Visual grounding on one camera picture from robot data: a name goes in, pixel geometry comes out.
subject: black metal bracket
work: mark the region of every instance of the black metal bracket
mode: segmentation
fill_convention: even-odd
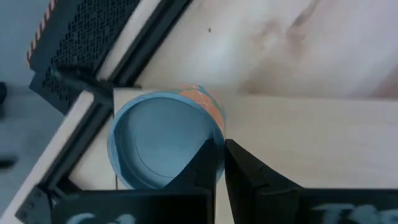
[[[51,224],[51,199],[35,186],[18,209],[16,217],[23,223]]]
[[[81,189],[72,183],[68,176],[104,122],[113,113],[113,102],[109,102],[110,88],[133,86],[141,71],[190,2],[191,0],[162,0],[108,81],[97,82],[89,78],[91,71],[87,71],[85,68],[70,68],[67,65],[54,68],[52,73],[55,78],[66,79],[74,86],[80,86],[80,90],[90,91],[95,98],[60,154],[38,183],[40,187],[33,188],[30,195],[41,190],[51,201],[58,202],[68,195],[81,192]],[[27,224],[28,220],[36,220],[35,214],[38,210],[29,206],[32,200],[35,200],[35,197],[27,198],[16,214],[22,223]]]
[[[227,139],[226,147],[226,183],[235,224],[398,220],[396,189],[305,189],[233,140]]]

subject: wooden board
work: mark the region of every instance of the wooden board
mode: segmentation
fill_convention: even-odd
[[[397,97],[397,19],[396,0],[194,0],[138,82]]]

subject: plywood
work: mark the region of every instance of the plywood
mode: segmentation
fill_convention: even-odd
[[[139,83],[279,96],[384,96],[379,93],[398,80],[392,73],[397,12],[395,0],[194,0]]]

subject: black plastic part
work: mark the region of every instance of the black plastic part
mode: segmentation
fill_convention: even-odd
[[[398,190],[305,189],[298,223],[397,223]]]
[[[7,96],[7,86],[4,82],[0,82],[0,105],[4,103]]]
[[[226,140],[225,177],[235,224],[293,223],[299,185]]]
[[[17,157],[0,155],[0,171],[10,169],[17,162]]]
[[[51,74],[77,90],[85,90],[94,95],[96,100],[113,108],[113,85],[106,81],[98,81],[92,71],[85,68],[58,67],[51,70]]]
[[[114,190],[82,192],[56,204],[53,223],[197,223],[207,224],[206,192]]]
[[[51,76],[58,66],[85,67],[95,75],[137,7],[138,0],[58,0],[30,58],[30,88],[63,114],[81,92]]]
[[[35,186],[18,209],[16,217],[22,223],[51,224],[51,201],[48,195]]]

